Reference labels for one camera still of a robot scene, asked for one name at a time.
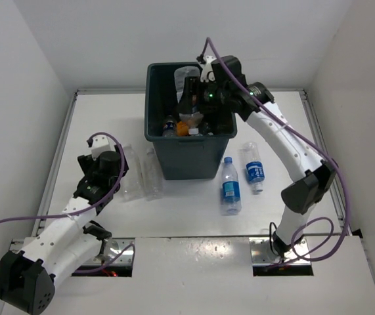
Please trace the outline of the large clear bottle white cap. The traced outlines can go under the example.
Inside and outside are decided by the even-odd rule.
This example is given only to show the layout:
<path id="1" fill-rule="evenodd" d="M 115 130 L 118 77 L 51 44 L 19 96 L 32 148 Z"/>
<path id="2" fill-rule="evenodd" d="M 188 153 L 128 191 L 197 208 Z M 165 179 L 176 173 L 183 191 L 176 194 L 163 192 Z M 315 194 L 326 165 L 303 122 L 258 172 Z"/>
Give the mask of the large clear bottle white cap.
<path id="1" fill-rule="evenodd" d="M 140 159 L 132 145 L 123 147 L 128 171 L 122 179 L 123 198 L 125 201 L 133 201 L 144 196 L 143 176 Z"/>

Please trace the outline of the pepsi bottle in bin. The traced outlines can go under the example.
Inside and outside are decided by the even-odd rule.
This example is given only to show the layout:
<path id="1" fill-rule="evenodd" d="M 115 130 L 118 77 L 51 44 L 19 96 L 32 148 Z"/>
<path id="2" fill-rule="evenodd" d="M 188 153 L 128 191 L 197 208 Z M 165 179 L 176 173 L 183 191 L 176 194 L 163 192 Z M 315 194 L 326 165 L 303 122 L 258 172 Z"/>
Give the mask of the pepsi bottle in bin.
<path id="1" fill-rule="evenodd" d="M 176 137 L 177 136 L 177 120 L 172 115 L 169 115 L 164 119 L 162 136 L 163 137 Z"/>

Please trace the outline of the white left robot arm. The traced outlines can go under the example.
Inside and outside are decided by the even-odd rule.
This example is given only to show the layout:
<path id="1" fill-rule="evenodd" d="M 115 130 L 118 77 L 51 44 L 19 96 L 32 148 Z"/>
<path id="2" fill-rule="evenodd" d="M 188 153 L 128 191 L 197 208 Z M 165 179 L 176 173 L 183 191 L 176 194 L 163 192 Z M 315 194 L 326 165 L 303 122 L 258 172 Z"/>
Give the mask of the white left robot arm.
<path id="1" fill-rule="evenodd" d="M 79 156 L 83 178 L 57 219 L 19 252 L 0 260 L 0 300 L 27 314 L 41 314 L 56 289 L 83 263 L 103 253 L 111 233 L 92 223 L 120 189 L 128 167 L 115 146 Z"/>

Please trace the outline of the blue cap water bottle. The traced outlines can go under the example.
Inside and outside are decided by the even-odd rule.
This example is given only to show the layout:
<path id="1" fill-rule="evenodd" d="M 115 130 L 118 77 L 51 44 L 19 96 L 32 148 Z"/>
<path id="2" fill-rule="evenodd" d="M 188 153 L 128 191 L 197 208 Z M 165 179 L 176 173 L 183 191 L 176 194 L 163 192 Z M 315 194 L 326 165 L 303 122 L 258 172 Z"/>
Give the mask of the blue cap water bottle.
<path id="1" fill-rule="evenodd" d="M 232 157 L 225 157 L 221 172 L 223 210 L 227 215 L 237 215 L 242 209 L 238 173 Z"/>

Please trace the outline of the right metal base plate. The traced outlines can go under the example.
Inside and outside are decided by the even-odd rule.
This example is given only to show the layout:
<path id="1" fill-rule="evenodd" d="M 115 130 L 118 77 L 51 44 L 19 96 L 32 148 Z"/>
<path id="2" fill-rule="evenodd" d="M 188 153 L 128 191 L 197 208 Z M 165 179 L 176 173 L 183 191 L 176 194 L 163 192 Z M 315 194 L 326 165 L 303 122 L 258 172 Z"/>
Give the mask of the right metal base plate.
<path id="1" fill-rule="evenodd" d="M 286 264 L 292 266 L 310 266 L 308 261 L 309 248 L 307 240 L 304 238 L 292 249 L 285 252 L 283 257 L 275 255 L 269 246 L 269 237 L 249 238 L 250 253 L 253 267 L 267 267 L 272 264 Z"/>

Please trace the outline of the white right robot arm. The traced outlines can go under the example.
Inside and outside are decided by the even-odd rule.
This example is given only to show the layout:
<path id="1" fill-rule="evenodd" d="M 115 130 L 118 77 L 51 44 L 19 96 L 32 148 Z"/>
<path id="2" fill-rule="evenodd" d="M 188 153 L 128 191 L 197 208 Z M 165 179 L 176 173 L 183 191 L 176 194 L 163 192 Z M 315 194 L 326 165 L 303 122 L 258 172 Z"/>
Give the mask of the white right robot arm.
<path id="1" fill-rule="evenodd" d="M 200 73 L 186 79 L 181 101 L 203 114 L 228 110 L 257 131 L 284 164 L 292 183 L 281 192 L 285 204 L 272 238 L 275 254 L 283 256 L 302 237 L 309 215 L 336 175 L 332 163 L 292 133 L 272 93 L 260 82 L 248 84 L 235 56 L 220 60 L 201 54 Z"/>

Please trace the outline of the dark green plastic bin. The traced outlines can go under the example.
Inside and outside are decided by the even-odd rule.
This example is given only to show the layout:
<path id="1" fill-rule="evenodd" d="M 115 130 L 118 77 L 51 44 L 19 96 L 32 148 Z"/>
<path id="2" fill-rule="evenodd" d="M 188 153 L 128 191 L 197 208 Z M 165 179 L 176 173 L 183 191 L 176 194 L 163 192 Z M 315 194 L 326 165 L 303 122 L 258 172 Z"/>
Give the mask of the dark green plastic bin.
<path id="1" fill-rule="evenodd" d="M 150 64 L 146 75 L 144 136 L 153 144 L 167 180 L 212 179 L 216 176 L 229 140 L 237 134 L 236 117 L 230 111 L 207 114 L 204 121 L 212 135 L 163 136 L 168 116 L 178 119 L 174 72 L 196 62 Z"/>

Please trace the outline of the small clear bottle white cap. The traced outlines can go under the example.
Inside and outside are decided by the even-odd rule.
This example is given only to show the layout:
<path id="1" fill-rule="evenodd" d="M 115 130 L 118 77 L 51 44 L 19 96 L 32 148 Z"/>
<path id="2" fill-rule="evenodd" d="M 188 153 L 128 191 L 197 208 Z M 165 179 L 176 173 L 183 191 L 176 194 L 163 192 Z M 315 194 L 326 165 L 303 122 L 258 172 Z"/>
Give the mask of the small clear bottle white cap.
<path id="1" fill-rule="evenodd" d="M 160 164 L 153 148 L 146 150 L 144 159 L 145 185 L 147 196 L 150 200 L 163 197 L 163 175 Z"/>

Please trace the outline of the blue label crushed bottle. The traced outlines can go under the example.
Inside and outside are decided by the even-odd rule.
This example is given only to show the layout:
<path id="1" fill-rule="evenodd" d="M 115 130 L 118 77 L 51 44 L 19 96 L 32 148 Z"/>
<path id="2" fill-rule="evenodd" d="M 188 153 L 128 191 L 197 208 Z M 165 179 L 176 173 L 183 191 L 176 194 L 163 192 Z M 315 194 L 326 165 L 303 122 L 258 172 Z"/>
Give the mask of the blue label crushed bottle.
<path id="1" fill-rule="evenodd" d="M 255 142 L 244 143 L 240 149 L 240 157 L 244 167 L 244 174 L 252 193 L 262 193 L 265 172 L 257 144 Z"/>

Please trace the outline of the orange juice bottle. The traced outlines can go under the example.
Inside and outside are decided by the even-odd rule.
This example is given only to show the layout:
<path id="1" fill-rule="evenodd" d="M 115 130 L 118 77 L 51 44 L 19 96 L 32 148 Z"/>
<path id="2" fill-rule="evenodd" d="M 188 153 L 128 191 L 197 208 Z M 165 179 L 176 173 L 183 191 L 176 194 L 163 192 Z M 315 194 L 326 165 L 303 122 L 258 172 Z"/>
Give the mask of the orange juice bottle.
<path id="1" fill-rule="evenodd" d="M 191 135 L 190 127 L 183 121 L 177 123 L 177 136 L 187 137 Z"/>

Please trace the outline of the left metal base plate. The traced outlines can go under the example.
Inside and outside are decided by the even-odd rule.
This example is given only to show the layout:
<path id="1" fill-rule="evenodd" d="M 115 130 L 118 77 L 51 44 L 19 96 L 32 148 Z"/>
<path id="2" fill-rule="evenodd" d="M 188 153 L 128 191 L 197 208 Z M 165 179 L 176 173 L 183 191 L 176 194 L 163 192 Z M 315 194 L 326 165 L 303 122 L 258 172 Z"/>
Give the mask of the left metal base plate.
<path id="1" fill-rule="evenodd" d="M 112 238 L 103 250 L 103 254 L 92 257 L 81 265 L 84 268 L 98 268 L 110 261 L 111 267 L 128 267 L 134 262 L 135 252 L 131 244 L 135 243 L 133 238 Z"/>

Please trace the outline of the metal base plate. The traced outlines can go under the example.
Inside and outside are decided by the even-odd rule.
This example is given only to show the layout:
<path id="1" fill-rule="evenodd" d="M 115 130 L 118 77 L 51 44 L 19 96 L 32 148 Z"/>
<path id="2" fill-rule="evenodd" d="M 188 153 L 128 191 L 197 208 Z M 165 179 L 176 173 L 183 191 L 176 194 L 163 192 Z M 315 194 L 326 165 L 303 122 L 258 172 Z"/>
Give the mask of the metal base plate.
<path id="1" fill-rule="evenodd" d="M 292 249 L 285 252 L 283 257 L 275 255 L 269 246 L 269 237 L 249 238 L 250 253 L 253 267 L 267 267 L 272 264 L 286 264 L 292 266 L 310 266 L 308 261 L 309 248 L 307 240 L 304 238 Z"/>
<path id="2" fill-rule="evenodd" d="M 112 238 L 103 250 L 103 254 L 92 257 L 81 265 L 84 268 L 98 268 L 110 261 L 111 267 L 128 267 L 134 262 L 135 252 L 131 244 L 135 243 L 133 238 Z"/>

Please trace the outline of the clear bottle orange label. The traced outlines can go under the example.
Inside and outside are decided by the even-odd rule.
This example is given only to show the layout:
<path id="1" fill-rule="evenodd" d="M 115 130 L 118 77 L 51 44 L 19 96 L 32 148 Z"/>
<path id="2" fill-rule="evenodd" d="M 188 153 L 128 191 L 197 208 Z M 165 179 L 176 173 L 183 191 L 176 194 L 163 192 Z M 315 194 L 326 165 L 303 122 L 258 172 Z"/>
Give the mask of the clear bottle orange label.
<path id="1" fill-rule="evenodd" d="M 190 128 L 197 127 L 202 121 L 204 115 L 197 109 L 197 103 L 194 108 L 188 105 L 187 101 L 187 77 L 199 77 L 200 70 L 196 66 L 184 66 L 174 72 L 177 106 L 176 111 L 181 121 L 185 122 Z"/>

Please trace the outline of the clear bottles in bin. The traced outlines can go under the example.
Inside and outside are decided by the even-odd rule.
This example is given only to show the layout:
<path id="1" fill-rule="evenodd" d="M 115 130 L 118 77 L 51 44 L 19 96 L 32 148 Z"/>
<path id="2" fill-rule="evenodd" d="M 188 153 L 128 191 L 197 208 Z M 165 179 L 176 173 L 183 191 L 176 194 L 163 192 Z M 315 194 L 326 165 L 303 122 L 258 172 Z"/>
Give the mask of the clear bottles in bin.
<path id="1" fill-rule="evenodd" d="M 202 122 L 199 126 L 190 128 L 188 135 L 191 137 L 213 136 L 213 131 L 209 123 Z"/>

